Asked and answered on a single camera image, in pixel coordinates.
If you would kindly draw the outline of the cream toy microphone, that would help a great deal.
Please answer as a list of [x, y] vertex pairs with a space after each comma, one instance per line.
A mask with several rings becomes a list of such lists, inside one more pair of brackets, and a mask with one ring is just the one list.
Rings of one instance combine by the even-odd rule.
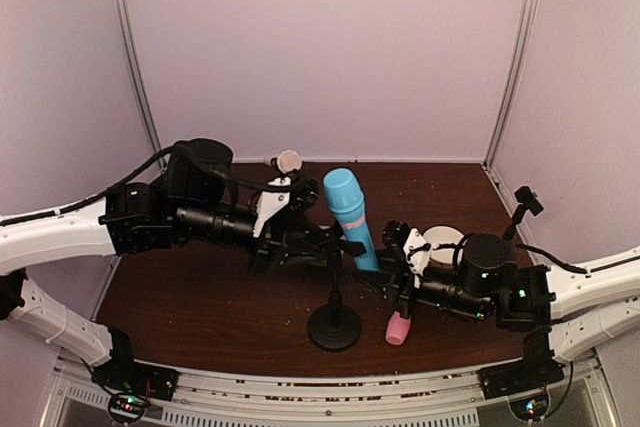
[[303, 166], [301, 156], [292, 149], [284, 150], [277, 155], [267, 156], [264, 158], [264, 163], [283, 175], [300, 171]]

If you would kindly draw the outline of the pink toy microphone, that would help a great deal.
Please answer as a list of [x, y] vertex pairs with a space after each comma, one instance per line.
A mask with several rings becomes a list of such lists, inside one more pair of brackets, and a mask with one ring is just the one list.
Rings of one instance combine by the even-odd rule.
[[400, 346], [408, 337], [411, 329], [411, 318], [404, 318], [399, 312], [394, 312], [387, 323], [385, 341], [392, 346]]

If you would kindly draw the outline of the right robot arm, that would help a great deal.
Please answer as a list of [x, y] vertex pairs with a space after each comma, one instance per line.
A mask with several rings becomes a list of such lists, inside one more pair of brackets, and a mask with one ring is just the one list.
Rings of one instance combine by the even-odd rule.
[[526, 357], [560, 364], [639, 324], [639, 251], [564, 263], [544, 250], [545, 263], [517, 264], [520, 244], [493, 234], [467, 234], [436, 226], [400, 228], [383, 237], [377, 272], [355, 278], [391, 306], [387, 340], [400, 345], [419, 303], [498, 328], [541, 335]]

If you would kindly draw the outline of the black microphone stand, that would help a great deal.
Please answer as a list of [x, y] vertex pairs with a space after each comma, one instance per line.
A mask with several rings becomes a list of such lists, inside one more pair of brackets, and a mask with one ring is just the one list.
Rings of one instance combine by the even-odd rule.
[[298, 183], [300, 181], [300, 177], [298, 174], [294, 173], [294, 172], [290, 172], [287, 174], [282, 174], [277, 178], [277, 183], [276, 185], [278, 187], [291, 187], [293, 188], [294, 186], [297, 186]]
[[528, 212], [533, 216], [538, 216], [544, 211], [544, 207], [538, 200], [537, 194], [529, 186], [521, 186], [515, 191], [514, 195], [518, 205], [511, 215], [510, 224], [502, 234], [502, 239], [508, 241], [514, 239], [517, 227], [522, 223]]
[[309, 317], [307, 333], [312, 343], [325, 352], [343, 352], [357, 344], [362, 321], [359, 314], [343, 302], [340, 277], [342, 254], [356, 258], [366, 253], [360, 241], [346, 239], [341, 225], [335, 221], [330, 227], [322, 227], [326, 237], [326, 264], [331, 272], [331, 290], [327, 303]]

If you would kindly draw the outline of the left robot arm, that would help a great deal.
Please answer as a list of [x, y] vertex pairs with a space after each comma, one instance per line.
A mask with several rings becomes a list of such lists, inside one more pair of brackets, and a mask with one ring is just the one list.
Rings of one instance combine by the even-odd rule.
[[231, 171], [233, 152], [210, 139], [178, 141], [124, 179], [69, 205], [1, 220], [1, 316], [28, 325], [93, 368], [129, 367], [128, 337], [95, 324], [48, 296], [28, 267], [84, 256], [110, 257], [191, 241], [245, 250], [249, 270], [324, 263], [339, 250], [338, 225], [313, 224], [315, 180], [300, 168], [270, 183]]

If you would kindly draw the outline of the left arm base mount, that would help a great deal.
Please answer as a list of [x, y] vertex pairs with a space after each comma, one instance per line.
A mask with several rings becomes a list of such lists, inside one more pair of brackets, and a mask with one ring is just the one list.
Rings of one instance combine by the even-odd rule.
[[91, 380], [107, 395], [107, 413], [118, 426], [140, 421], [154, 400], [172, 401], [179, 374], [175, 369], [138, 362], [127, 334], [108, 328], [110, 358], [99, 366], [85, 365]]

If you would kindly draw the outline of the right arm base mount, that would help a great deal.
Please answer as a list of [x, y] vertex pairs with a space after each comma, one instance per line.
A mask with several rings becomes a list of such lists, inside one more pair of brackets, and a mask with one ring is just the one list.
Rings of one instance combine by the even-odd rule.
[[563, 365], [554, 359], [550, 333], [550, 328], [536, 329], [524, 338], [521, 359], [478, 371], [485, 400], [544, 389], [565, 378]]

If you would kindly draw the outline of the blue toy microphone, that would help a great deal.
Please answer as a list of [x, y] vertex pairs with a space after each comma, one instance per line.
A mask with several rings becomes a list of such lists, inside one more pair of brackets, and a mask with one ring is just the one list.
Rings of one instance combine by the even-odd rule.
[[365, 253], [354, 257], [360, 271], [378, 272], [379, 263], [366, 219], [366, 203], [355, 174], [347, 168], [337, 168], [323, 178], [324, 194], [329, 210], [340, 224], [348, 241], [360, 242]]

